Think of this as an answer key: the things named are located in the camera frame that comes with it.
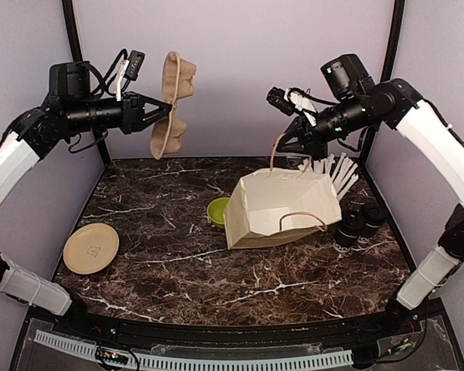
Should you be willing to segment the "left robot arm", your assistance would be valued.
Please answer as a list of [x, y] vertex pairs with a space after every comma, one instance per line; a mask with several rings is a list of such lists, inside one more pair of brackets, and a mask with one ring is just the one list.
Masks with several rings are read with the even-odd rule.
[[[87, 61], [61, 63], [49, 71], [49, 93], [42, 105], [18, 116], [0, 142], [0, 206], [24, 175], [42, 161], [60, 141], [88, 131], [112, 128], [124, 134], [145, 130], [168, 116], [172, 105], [134, 92], [117, 91], [100, 99], [90, 90], [95, 76], [104, 78]], [[30, 306], [63, 317], [77, 337], [94, 330], [85, 303], [59, 284], [47, 281], [12, 262], [0, 251], [0, 292]]]

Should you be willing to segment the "black plastic cup lid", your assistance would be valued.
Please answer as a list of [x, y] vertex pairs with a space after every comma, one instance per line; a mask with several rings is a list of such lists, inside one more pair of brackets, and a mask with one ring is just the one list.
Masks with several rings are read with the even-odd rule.
[[361, 234], [366, 226], [364, 218], [357, 210], [346, 210], [342, 213], [342, 219], [337, 223], [337, 227], [345, 234]]

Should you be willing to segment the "brown cardboard cup carrier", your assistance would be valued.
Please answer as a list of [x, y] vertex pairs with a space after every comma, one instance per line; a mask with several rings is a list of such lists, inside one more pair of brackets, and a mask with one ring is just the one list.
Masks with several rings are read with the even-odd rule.
[[169, 52], [162, 70], [162, 101], [172, 106], [164, 118], [153, 125], [150, 152], [159, 160], [177, 153], [183, 146], [186, 123], [176, 117], [177, 103], [194, 95], [195, 64], [184, 60], [177, 52]]

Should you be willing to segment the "black paper coffee cup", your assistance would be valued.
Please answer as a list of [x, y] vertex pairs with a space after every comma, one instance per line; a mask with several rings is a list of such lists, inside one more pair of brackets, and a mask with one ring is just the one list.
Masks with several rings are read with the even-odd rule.
[[382, 227], [382, 224], [366, 224], [363, 231], [361, 232], [357, 243], [359, 245], [367, 245], [370, 240], [377, 234], [378, 230]]

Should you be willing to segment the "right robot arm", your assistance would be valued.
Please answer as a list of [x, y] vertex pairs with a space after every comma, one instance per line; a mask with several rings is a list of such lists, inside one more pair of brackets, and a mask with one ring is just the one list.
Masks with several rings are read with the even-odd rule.
[[321, 159], [327, 145], [349, 134], [386, 124], [412, 144], [454, 194], [457, 205], [442, 235], [400, 286], [379, 319], [386, 335], [396, 335], [416, 309], [464, 263], [464, 142], [436, 106], [409, 82], [400, 78], [375, 83], [360, 58], [343, 54], [321, 68], [335, 101], [322, 111], [313, 107], [315, 97], [301, 88], [272, 88], [269, 104], [294, 121], [278, 144], [279, 152]]

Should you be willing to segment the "cream paper carry bag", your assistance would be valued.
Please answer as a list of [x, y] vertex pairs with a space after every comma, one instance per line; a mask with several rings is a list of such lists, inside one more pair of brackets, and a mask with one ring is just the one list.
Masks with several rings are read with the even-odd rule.
[[306, 159], [297, 169], [274, 167], [237, 182], [223, 212], [230, 250], [276, 247], [295, 242], [342, 219], [333, 181]]

